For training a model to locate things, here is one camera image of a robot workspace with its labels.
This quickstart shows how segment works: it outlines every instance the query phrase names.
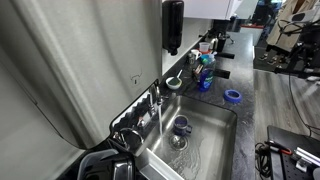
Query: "tape roll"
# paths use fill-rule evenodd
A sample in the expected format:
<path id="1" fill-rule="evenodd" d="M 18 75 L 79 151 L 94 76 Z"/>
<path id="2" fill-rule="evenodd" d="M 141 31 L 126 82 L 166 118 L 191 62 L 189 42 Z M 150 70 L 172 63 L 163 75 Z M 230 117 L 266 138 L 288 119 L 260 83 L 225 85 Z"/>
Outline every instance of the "tape roll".
<path id="1" fill-rule="evenodd" d="M 242 100 L 241 93 L 233 89 L 226 90 L 223 94 L 223 97 L 226 101 L 231 103 L 239 103 Z"/>

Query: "wall-mounted dispenser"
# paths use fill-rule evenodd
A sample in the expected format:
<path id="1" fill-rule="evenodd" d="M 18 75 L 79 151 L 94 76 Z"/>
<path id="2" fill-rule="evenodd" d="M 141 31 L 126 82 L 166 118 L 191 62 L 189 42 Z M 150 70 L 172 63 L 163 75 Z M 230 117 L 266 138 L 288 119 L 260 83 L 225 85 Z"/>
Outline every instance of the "wall-mounted dispenser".
<path id="1" fill-rule="evenodd" d="M 163 48 L 175 56 L 181 45 L 184 2 L 168 0 L 162 3 L 162 43 Z"/>

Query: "gray wall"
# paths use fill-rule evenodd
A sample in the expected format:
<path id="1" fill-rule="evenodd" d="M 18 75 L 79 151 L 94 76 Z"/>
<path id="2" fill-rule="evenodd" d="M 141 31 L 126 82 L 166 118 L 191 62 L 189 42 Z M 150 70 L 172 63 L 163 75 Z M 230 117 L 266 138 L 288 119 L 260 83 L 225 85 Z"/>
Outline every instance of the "gray wall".
<path id="1" fill-rule="evenodd" d="M 3 1 L 0 39 L 62 136 L 88 149 L 161 78 L 160 12 L 145 0 Z"/>
<path id="2" fill-rule="evenodd" d="M 199 34 L 204 35 L 210 28 L 211 20 L 184 18 L 181 47 L 176 56 L 162 50 L 162 74 L 165 74 L 191 47 L 199 41 Z"/>
<path id="3" fill-rule="evenodd" d="M 0 82 L 0 179 L 57 178 L 83 151 L 55 134 L 2 63 Z"/>

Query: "sink basin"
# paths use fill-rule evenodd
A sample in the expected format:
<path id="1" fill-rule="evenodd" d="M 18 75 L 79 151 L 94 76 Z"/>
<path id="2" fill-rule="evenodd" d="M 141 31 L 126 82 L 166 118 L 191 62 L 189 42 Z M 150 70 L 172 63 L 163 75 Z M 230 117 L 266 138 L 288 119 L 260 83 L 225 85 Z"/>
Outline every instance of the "sink basin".
<path id="1" fill-rule="evenodd" d="M 140 173 L 150 180 L 183 180 L 148 148 L 135 161 Z"/>
<path id="2" fill-rule="evenodd" d="M 186 116 L 192 126 L 183 150 L 169 143 L 178 115 Z M 230 179 L 236 125 L 237 115 L 230 110 L 177 96 L 162 115 L 162 138 L 157 126 L 144 146 L 183 179 Z"/>

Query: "countertop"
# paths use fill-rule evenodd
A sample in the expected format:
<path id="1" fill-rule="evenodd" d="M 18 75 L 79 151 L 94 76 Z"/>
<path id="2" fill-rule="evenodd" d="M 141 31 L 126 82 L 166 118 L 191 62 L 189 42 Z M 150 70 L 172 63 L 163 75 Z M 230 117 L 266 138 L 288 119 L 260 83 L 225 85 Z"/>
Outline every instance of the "countertop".
<path id="1" fill-rule="evenodd" d="M 235 54 L 234 59 L 216 57 L 216 68 L 230 71 L 230 78 L 216 77 L 207 92 L 200 92 L 197 84 L 190 78 L 191 65 L 183 65 L 185 59 L 177 62 L 165 75 L 175 76 L 183 67 L 180 78 L 182 86 L 173 91 L 161 83 L 162 95 L 187 96 L 209 104 L 221 106 L 237 113 L 238 123 L 236 129 L 235 149 L 233 155 L 232 179 L 255 179 L 255 154 L 254 154 L 254 86 L 253 86 L 253 46 L 252 35 L 242 33 L 228 33 L 235 40 L 231 44 L 227 40 L 223 52 Z M 223 93 L 227 89 L 235 89 L 242 94 L 243 100 L 239 104 L 224 101 Z"/>

